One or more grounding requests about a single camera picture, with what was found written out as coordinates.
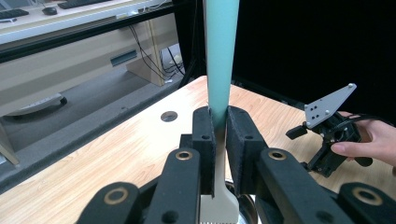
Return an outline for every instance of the wooden table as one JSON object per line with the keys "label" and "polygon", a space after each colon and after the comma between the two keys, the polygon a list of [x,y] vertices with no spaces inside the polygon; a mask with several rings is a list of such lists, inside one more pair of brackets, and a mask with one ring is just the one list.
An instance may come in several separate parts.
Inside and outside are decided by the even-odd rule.
{"label": "wooden table", "polygon": [[[191,133],[192,112],[207,105],[206,77],[164,98],[44,171],[0,195],[0,223],[74,223],[92,196],[117,181],[143,186],[158,176],[167,154],[178,148],[182,133]],[[230,105],[245,109],[270,147],[284,148],[299,161],[309,161],[321,138],[314,133],[289,140],[285,132],[304,121],[304,112],[232,86]],[[176,120],[161,114],[175,111]],[[375,161],[369,168],[344,162],[329,178],[312,174],[323,186],[338,191],[359,181],[396,199],[391,167]]]}

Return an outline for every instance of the finger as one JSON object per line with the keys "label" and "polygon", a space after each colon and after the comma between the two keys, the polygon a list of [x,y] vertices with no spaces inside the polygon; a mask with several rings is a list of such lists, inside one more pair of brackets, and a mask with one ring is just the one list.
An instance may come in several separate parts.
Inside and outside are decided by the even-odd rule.
{"label": "finger", "polygon": [[371,143],[335,143],[332,145],[332,151],[346,157],[377,158],[377,150],[374,150],[375,147],[371,145]]}

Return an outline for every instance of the gray carpet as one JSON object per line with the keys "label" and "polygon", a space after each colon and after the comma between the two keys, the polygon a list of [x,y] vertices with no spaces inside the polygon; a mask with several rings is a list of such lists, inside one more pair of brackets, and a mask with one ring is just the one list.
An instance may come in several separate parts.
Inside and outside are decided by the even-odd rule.
{"label": "gray carpet", "polygon": [[[179,52],[178,46],[170,49],[174,55]],[[171,58],[163,52],[164,66],[169,67]],[[158,87],[120,67],[61,92],[66,105],[20,119],[0,118],[20,160],[18,165],[0,164],[0,194],[176,91],[182,75],[166,70],[176,73],[173,82]]]}

